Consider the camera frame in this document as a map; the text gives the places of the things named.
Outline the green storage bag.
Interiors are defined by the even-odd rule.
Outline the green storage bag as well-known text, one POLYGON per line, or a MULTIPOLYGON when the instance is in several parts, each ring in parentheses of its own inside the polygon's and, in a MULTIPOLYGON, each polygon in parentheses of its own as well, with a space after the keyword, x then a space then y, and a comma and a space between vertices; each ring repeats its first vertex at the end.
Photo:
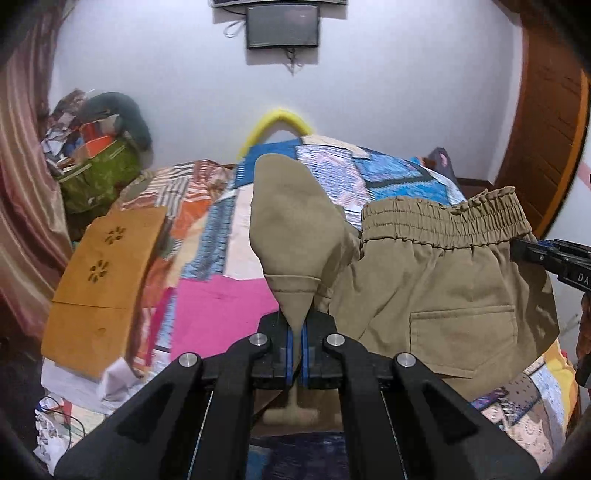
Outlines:
POLYGON ((140 161, 135 149, 124 140, 115 140, 61 175, 57 182, 66 212, 80 214, 98 207, 108 208, 139 174, 140 161))

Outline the yellow curved pillow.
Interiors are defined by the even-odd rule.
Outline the yellow curved pillow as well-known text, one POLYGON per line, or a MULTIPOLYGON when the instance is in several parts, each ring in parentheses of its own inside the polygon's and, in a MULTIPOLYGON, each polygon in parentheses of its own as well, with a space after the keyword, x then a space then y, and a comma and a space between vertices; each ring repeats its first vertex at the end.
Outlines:
POLYGON ((242 159, 249 153, 249 149, 259 144, 261 139, 266 138, 271 130, 280 127, 287 127, 288 130, 294 131, 298 136, 307 136, 314 133, 311 125, 304 121, 300 115, 283 108, 271 109, 263 115, 250 131, 242 147, 239 148, 236 158, 238 160, 242 159))

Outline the folded pink garment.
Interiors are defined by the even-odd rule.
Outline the folded pink garment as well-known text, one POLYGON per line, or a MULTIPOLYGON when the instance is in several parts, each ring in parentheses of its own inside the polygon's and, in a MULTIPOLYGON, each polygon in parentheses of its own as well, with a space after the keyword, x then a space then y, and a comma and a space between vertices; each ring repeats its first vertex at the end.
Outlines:
POLYGON ((181 279, 164 290, 150 321, 146 361, 160 347, 172 359, 193 352, 202 358, 221 354, 256 332, 259 319, 279 309, 266 280, 181 279))

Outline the striped orange blanket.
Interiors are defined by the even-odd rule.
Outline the striped orange blanket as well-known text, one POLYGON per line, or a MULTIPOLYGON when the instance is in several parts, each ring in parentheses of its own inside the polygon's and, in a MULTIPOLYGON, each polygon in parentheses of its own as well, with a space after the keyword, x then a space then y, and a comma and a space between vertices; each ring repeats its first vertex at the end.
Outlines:
POLYGON ((189 228, 221 197, 234 169, 232 164, 200 159, 144 170, 123 188, 110 211, 164 207, 166 216, 157 253, 170 261, 180 250, 189 228))

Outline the wooden lap desk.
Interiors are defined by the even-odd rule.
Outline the wooden lap desk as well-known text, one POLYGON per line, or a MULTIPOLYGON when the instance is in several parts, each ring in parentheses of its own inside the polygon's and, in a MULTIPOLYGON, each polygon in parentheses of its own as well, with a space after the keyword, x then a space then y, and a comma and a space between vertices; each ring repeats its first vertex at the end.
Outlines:
POLYGON ((44 357, 95 380, 129 358, 143 281, 165 219, 164 207, 149 207, 89 225, 52 299, 44 357))

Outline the blue patchwork bed quilt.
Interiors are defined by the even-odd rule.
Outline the blue patchwork bed quilt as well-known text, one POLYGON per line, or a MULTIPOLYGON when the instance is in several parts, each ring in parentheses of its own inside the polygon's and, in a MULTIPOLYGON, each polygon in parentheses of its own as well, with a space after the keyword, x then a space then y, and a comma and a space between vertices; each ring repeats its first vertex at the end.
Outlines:
MULTIPOLYGON (((377 200, 411 197, 454 206, 471 199, 452 180, 418 159, 393 157, 328 137, 308 135, 252 147, 235 165, 221 197, 189 228, 172 260, 157 254, 151 264, 140 300, 143 338, 137 362, 142 367, 154 372, 173 360, 158 347, 152 362, 146 361, 150 321, 166 288, 175 287, 183 278, 208 280, 214 275, 266 280, 249 239, 254 167, 266 154, 304 164, 353 227, 362 224, 363 206, 377 200)), ((576 397, 575 372, 557 337, 514 380, 468 401, 524 448, 540 468, 546 468, 565 443, 576 397)))

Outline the striped pink curtain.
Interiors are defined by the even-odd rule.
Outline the striped pink curtain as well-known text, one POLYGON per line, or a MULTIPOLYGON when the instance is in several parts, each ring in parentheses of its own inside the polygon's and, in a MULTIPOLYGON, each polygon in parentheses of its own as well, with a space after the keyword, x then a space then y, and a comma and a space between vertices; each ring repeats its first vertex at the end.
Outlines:
POLYGON ((57 4, 43 13, 1 68, 1 303, 37 339, 72 255, 41 148, 62 12, 57 4))

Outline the olive khaki pants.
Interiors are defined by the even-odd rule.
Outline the olive khaki pants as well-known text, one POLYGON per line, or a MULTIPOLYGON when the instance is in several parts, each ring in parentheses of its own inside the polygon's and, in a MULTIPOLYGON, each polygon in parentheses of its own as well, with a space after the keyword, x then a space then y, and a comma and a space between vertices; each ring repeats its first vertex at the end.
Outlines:
POLYGON ((308 311, 370 352, 417 356, 467 400, 514 380, 555 342, 546 271, 511 256, 534 234, 515 190, 454 206, 394 197, 353 227, 304 164, 256 161, 249 239, 290 328, 308 311))

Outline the small wall monitor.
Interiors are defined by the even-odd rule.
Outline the small wall monitor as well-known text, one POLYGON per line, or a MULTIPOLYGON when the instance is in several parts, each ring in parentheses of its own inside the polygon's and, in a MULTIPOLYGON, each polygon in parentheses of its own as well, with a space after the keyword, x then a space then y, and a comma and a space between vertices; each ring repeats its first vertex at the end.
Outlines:
POLYGON ((246 48, 317 48, 320 9, 314 4, 276 3, 245 11, 246 48))

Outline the grey plush toy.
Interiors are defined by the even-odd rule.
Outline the grey plush toy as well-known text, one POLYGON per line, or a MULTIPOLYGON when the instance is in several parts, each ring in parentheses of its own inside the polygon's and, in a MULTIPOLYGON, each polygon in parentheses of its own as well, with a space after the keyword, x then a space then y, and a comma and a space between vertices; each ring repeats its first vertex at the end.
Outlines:
POLYGON ((115 131, 127 133, 139 151, 151 148, 152 139, 139 106, 129 96, 120 92, 105 92, 86 100, 77 111, 82 123, 90 123, 117 116, 115 131))

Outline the brown wooden door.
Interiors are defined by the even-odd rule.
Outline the brown wooden door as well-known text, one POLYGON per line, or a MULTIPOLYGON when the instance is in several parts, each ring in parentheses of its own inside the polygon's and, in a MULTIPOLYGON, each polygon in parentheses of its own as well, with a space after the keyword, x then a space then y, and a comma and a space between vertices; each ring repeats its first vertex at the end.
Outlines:
POLYGON ((588 76, 571 46, 532 1, 503 1, 522 26, 521 85, 496 185, 516 188, 536 237, 551 228, 583 151, 588 76))

